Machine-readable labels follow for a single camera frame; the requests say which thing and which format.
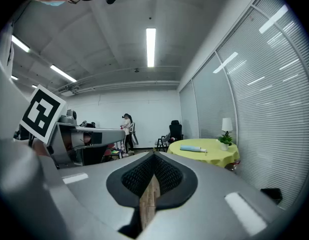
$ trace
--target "blue face mask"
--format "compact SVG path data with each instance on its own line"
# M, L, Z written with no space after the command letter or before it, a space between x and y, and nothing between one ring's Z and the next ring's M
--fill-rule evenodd
M41 2L41 3L44 3L46 5L49 5L49 6L60 6L64 3L65 1L57 1L57 2Z

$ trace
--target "table lamp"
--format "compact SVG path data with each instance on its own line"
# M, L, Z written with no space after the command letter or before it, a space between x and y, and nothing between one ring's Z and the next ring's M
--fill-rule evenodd
M229 136L229 132L233 130L233 123L231 122L230 117L226 117L222 119L221 130L225 132L225 136Z

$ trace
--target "desk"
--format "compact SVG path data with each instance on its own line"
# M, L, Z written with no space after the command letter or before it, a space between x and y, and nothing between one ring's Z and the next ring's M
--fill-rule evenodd
M181 145L201 147L202 149L206 149L207 153L180 150ZM220 142L216 141L215 138L184 139L170 144L167 153L198 160L222 168L240 158L237 145L232 143L227 151L222 151L220 146Z

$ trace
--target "round table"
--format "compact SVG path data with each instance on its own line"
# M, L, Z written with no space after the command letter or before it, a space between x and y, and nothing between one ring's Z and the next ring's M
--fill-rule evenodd
M180 150L181 145L201 147L202 149L206 149L207 153ZM222 151L221 143L215 138L179 140L170 144L167 153L198 160L222 168L240 158L237 145L232 143L227 151Z

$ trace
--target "white ceiling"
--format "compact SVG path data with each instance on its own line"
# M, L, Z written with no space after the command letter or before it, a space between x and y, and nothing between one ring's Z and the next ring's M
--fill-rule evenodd
M50 69L52 64L79 80L80 88L178 81L226 1L117 0L109 5L93 0L60 6L32 1L15 23L14 35L33 52L14 45L12 74L23 85L41 84L51 91L70 83ZM157 29L154 68L147 68L146 28Z

